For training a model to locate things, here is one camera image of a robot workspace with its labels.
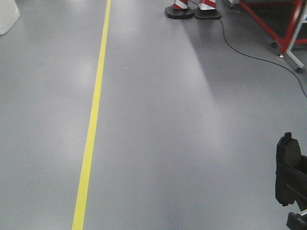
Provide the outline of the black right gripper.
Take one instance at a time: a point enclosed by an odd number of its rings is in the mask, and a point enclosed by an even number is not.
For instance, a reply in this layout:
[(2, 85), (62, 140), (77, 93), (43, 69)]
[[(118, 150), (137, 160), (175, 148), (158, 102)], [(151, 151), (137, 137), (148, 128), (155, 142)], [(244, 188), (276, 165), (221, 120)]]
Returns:
[(296, 167), (277, 162), (275, 198), (282, 205), (297, 202), (299, 213), (290, 212), (287, 227), (290, 230), (307, 230), (307, 157), (302, 156)]

